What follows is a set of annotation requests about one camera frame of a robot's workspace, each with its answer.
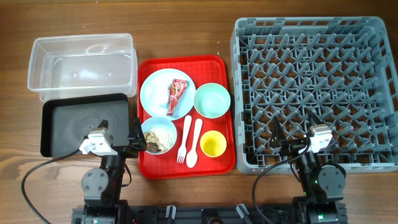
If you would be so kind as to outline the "yellow plastic cup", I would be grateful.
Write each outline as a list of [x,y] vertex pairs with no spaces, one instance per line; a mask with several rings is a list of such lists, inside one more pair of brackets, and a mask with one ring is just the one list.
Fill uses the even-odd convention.
[[225,152],[226,147],[226,138],[218,131],[207,131],[200,139],[200,148],[208,157],[221,156]]

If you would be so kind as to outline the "rice and food scraps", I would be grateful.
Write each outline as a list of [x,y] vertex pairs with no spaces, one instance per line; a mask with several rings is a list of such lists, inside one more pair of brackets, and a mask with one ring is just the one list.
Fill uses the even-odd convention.
[[151,127],[144,133],[147,143],[147,151],[153,154],[160,154],[168,151],[174,144],[172,135],[164,128]]

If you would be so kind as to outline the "small light blue bowl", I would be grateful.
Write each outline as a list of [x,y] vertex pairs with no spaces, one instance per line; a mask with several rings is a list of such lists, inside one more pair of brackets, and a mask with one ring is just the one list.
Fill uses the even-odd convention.
[[[142,132],[145,133],[146,131],[148,131],[151,127],[159,127],[159,128],[164,128],[167,130],[167,132],[169,132],[173,139],[174,139],[174,144],[175,145],[176,141],[177,141],[177,129],[175,127],[175,125],[173,124],[173,122],[171,122],[170,120],[163,118],[163,117],[152,117],[147,119],[146,121],[143,122],[142,126]],[[160,153],[160,154],[153,154],[150,153],[146,150],[147,153],[152,154],[152,155],[161,155],[161,154],[165,154],[166,152]]]

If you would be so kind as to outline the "white plastic spoon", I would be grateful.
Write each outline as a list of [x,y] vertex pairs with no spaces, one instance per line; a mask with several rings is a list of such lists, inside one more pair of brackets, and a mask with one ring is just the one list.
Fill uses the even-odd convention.
[[200,137],[201,127],[203,126],[203,120],[198,118],[195,120],[192,148],[187,154],[186,163],[188,168],[193,168],[198,160],[197,144]]

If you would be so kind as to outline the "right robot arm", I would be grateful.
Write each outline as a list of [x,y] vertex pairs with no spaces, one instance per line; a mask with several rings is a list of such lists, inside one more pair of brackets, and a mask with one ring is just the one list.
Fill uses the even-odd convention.
[[291,223],[341,223],[338,202],[343,199],[346,171],[336,163],[321,163],[318,153],[330,145],[331,128],[311,111],[307,134],[288,140],[277,118],[273,118],[271,147],[278,147],[281,156],[289,156],[289,164],[297,169],[303,197],[294,197],[289,211]]

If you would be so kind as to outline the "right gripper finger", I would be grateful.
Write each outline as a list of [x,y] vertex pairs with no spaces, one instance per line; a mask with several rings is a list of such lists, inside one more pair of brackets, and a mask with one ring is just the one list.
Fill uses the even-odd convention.
[[286,145],[286,137],[277,117],[273,117],[273,130],[270,140],[270,147],[283,147]]
[[315,126],[315,125],[320,124],[320,120],[311,110],[308,110],[307,114],[308,114],[308,122],[310,123],[310,126]]

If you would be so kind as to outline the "mint green bowl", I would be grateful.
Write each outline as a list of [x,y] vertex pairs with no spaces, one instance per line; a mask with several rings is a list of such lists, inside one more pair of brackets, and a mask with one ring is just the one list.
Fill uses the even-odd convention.
[[206,83],[195,93],[193,105],[203,117],[215,119],[222,117],[231,105],[228,90],[217,83]]

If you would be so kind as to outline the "red snack wrapper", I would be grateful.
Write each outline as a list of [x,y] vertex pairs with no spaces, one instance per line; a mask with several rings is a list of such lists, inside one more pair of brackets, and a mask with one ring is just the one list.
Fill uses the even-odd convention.
[[167,116],[172,116],[174,114],[175,108],[178,104],[180,97],[186,90],[188,82],[181,79],[173,79],[172,84],[169,87],[169,102]]

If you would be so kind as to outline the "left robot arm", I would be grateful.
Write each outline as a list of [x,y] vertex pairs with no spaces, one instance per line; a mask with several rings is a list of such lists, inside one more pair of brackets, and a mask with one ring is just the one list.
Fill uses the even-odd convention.
[[73,216],[73,223],[137,223],[134,212],[126,200],[120,199],[123,175],[129,172],[126,159],[137,158],[147,149],[139,118],[129,131],[126,146],[113,146],[107,133],[108,121],[102,120],[98,128],[89,133],[80,150],[101,158],[97,169],[84,174],[81,186],[84,191],[84,209],[80,218]]

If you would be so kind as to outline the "white plastic fork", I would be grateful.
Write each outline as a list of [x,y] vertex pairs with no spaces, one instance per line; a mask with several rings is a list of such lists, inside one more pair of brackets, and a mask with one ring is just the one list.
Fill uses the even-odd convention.
[[178,154],[177,154],[177,162],[179,164],[183,164],[187,154],[186,141],[188,138],[188,133],[190,130],[191,123],[192,123],[192,117],[190,115],[186,115],[183,122],[182,143],[178,149]]

